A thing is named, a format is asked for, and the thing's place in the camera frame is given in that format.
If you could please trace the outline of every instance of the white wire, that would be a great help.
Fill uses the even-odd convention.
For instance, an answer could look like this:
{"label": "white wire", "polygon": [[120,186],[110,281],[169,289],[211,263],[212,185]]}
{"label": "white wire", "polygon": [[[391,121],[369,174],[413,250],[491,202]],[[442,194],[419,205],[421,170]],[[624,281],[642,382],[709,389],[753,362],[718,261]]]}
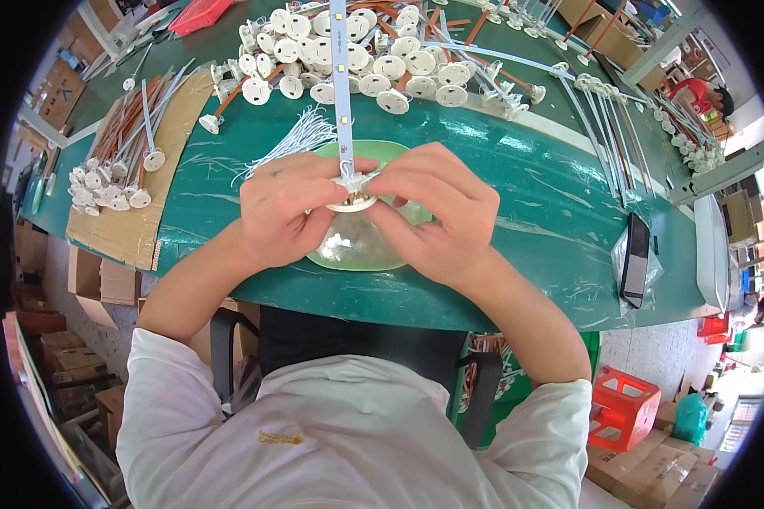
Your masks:
{"label": "white wire", "polygon": [[280,143],[264,157],[253,160],[252,164],[246,165],[244,171],[234,176],[230,187],[234,187],[235,181],[241,177],[245,181],[252,178],[258,166],[290,154],[312,151],[326,143],[336,141],[336,126],[317,113],[320,110],[325,111],[325,108],[309,106],[301,115],[298,115],[300,119],[292,127],[292,130],[280,140]]}

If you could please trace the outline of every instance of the worker in red shirt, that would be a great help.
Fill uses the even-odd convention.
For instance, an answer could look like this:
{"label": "worker in red shirt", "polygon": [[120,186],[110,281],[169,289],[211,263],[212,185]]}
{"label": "worker in red shirt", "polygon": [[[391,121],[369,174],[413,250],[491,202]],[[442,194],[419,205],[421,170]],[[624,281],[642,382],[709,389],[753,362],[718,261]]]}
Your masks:
{"label": "worker in red shirt", "polygon": [[733,113],[733,97],[723,87],[705,81],[702,78],[692,77],[682,80],[668,95],[668,98],[682,104],[686,110],[693,109],[698,116],[715,109],[727,122],[727,117]]}

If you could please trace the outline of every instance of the clear plastic bag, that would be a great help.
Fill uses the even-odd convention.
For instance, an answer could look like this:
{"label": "clear plastic bag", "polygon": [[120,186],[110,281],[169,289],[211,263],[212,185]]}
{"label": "clear plastic bag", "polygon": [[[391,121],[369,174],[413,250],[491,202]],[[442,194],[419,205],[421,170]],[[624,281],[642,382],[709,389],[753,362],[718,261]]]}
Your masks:
{"label": "clear plastic bag", "polygon": [[[622,283],[622,270],[626,266],[626,247],[628,245],[628,227],[622,230],[622,234],[614,247],[611,249],[611,261],[614,265],[614,278],[617,280],[617,295],[620,301],[620,316],[624,317],[626,313],[633,309],[630,304],[620,297],[620,285]],[[659,264],[657,255],[653,253],[651,246],[648,246],[648,270],[645,271],[645,290],[643,291],[641,310],[651,311],[657,303],[653,294],[651,285],[662,275],[662,266]]]}

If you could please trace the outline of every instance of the person's right hand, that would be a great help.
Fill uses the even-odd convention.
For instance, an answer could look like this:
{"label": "person's right hand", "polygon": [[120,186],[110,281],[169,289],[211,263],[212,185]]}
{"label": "person's right hand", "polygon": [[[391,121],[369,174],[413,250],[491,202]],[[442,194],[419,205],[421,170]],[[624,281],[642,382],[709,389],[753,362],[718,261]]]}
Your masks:
{"label": "person's right hand", "polygon": [[381,199],[365,210],[402,259],[423,276],[464,293],[492,260],[489,240],[498,191],[481,181],[440,143],[414,148],[392,160],[367,184],[372,195],[395,195],[424,204],[438,222],[411,225]]}

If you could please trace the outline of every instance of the green workbench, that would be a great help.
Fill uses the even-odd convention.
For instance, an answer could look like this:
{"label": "green workbench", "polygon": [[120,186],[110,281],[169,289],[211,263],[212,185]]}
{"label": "green workbench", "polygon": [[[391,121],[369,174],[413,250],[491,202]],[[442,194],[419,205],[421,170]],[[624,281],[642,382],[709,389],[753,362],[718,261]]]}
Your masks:
{"label": "green workbench", "polygon": [[[196,34],[153,46],[141,77],[151,78],[170,65],[183,65],[191,56],[198,62],[219,62],[236,55],[237,26],[246,18],[268,15],[281,2],[250,2],[232,6],[218,23]],[[447,18],[478,19],[480,10],[452,3]],[[457,34],[459,40],[466,35]],[[551,39],[531,39],[506,24],[485,23],[475,39],[479,46],[519,54],[544,64],[565,59],[571,72],[589,72],[607,80],[592,63],[587,69],[573,51],[561,52]],[[89,82],[69,122],[86,126],[101,118],[121,92],[139,57],[125,62],[107,78]],[[509,73],[542,84],[545,100],[531,112],[584,132],[565,90],[556,78],[531,67],[507,62]],[[272,95],[262,107],[236,98],[226,109],[219,135],[196,126],[187,141],[163,211],[157,275],[165,274],[193,249],[212,238],[239,214],[239,197],[230,180],[244,164],[258,159],[285,136],[297,115],[313,101],[292,101]],[[218,106],[211,98],[203,114]],[[659,260],[665,274],[652,289],[652,310],[620,317],[610,249],[626,225],[626,211],[613,199],[596,157],[538,131],[463,108],[445,108],[415,100],[410,111],[395,117],[383,112],[373,98],[352,96],[356,139],[383,139],[415,147],[438,141],[452,150],[501,196],[492,244],[529,280],[567,313],[582,331],[639,327],[690,318],[704,304],[696,281],[694,224],[661,196],[647,194],[641,185],[629,193],[628,210],[641,215],[658,239]],[[665,186],[665,177],[682,182],[688,170],[650,110],[630,117],[645,150],[652,176]],[[326,115],[332,115],[328,107]],[[64,237],[70,196],[67,173],[82,162],[93,137],[62,151],[59,176],[51,196],[43,198],[37,214],[27,200],[23,215]],[[304,259],[266,270],[240,285],[234,297],[276,305],[288,310],[367,322],[465,331],[493,331],[494,325],[472,303],[430,282],[409,267],[383,273],[327,270]]]}

